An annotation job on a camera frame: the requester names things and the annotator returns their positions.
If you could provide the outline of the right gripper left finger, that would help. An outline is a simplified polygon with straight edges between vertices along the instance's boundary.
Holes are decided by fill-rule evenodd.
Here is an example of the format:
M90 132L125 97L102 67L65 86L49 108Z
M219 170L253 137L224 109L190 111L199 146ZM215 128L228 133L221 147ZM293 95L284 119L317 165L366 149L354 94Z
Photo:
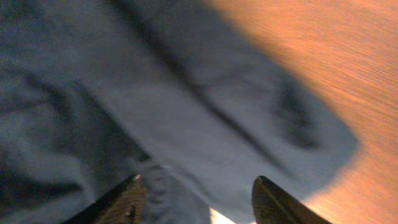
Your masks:
M139 224L146 202L140 175L133 175L64 224Z

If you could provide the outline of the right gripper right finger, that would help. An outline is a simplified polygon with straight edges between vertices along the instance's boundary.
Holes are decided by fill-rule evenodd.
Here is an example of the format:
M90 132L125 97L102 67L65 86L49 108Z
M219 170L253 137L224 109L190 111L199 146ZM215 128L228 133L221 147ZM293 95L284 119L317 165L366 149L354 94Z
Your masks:
M262 175L253 183L251 203L257 224L331 224Z

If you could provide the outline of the navy blue shorts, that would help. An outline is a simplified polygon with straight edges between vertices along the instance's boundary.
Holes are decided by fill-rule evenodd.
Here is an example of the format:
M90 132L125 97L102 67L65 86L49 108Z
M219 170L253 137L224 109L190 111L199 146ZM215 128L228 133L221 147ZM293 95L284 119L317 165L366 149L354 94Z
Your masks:
M305 199L357 143L202 1L1 2L2 223L89 223L135 175L144 223L251 223L256 177Z

